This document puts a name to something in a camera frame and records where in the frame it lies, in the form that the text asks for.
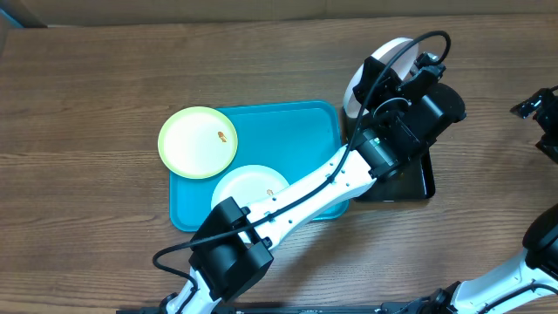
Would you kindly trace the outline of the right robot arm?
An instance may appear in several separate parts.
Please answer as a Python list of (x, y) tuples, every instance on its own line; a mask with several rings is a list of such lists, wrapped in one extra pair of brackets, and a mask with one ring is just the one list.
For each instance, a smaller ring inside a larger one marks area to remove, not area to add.
[[(536, 143), (557, 161), (557, 88), (542, 88), (510, 109), (532, 116), (544, 134)], [(456, 282), (429, 297), (421, 297), (401, 313), (505, 313), (540, 297), (557, 293), (557, 207), (543, 212), (530, 225), (521, 252), (473, 280)]]

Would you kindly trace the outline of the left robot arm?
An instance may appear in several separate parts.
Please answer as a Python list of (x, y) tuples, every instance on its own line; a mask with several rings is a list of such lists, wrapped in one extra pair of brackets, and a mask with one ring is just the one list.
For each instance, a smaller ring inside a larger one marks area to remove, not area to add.
[(353, 89), (368, 109), (357, 116), (349, 143), (317, 170), (260, 201), (218, 203), (190, 242), (187, 284), (161, 304), (164, 313), (210, 313), (235, 299), (268, 271), (273, 250), (290, 234), (339, 202), (357, 198), (421, 158), (437, 137), (466, 116), (461, 97), (440, 83), (445, 66), (423, 53), (409, 79), (390, 59), (364, 61)]

